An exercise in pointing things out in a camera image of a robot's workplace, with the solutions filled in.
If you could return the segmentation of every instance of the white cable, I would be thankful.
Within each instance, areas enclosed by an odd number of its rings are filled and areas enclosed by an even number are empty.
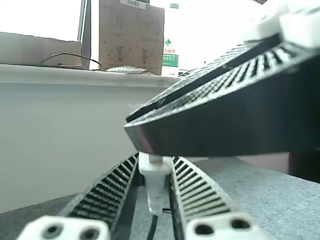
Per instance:
[[[159,216],[162,213],[163,197],[166,194],[166,177],[172,171],[171,157],[162,157],[140,152],[139,172],[144,176],[149,211]]]

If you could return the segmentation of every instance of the white wall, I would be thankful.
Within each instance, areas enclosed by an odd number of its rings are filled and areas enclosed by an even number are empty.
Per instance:
[[[0,213],[82,192],[135,153],[125,118],[165,89],[139,75],[140,85],[154,86],[134,86],[134,76],[121,73],[115,80],[107,76],[116,73],[25,66],[0,72]]]

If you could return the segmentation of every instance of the gray fabric surface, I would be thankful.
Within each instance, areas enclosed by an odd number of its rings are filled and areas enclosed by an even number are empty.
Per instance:
[[[236,157],[213,158],[196,165],[254,216],[274,239],[320,239],[320,184],[254,167]],[[72,197],[0,214],[0,239],[15,239],[26,222],[41,215],[56,214]],[[169,199],[165,199],[163,207],[169,207]],[[143,187],[139,189],[133,219],[130,239],[146,239],[151,215]],[[174,239],[171,214],[160,216],[154,239]]]

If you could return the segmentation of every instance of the bright sky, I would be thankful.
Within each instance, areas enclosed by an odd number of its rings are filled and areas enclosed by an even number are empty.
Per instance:
[[[208,63],[240,42],[242,25],[262,7],[252,0],[151,0],[165,9],[173,2],[183,23],[181,69]],[[81,0],[0,0],[0,32],[76,40],[80,6]]]

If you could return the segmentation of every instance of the white plastic bracket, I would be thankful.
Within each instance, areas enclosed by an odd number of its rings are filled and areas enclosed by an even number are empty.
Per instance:
[[[162,213],[163,197],[166,194],[166,177],[172,171],[173,160],[171,157],[139,153],[138,168],[145,179],[149,211],[159,216]]]
[[[320,48],[320,2],[280,18],[284,40],[310,49]]]
[[[42,216],[29,222],[17,240],[111,240],[109,226],[100,220]]]
[[[289,11],[286,0],[268,0],[261,6],[261,14],[252,19],[242,30],[242,40],[258,41],[280,33],[279,18]]]
[[[185,231],[186,240],[270,240],[253,217],[243,212],[223,213],[191,220]]]

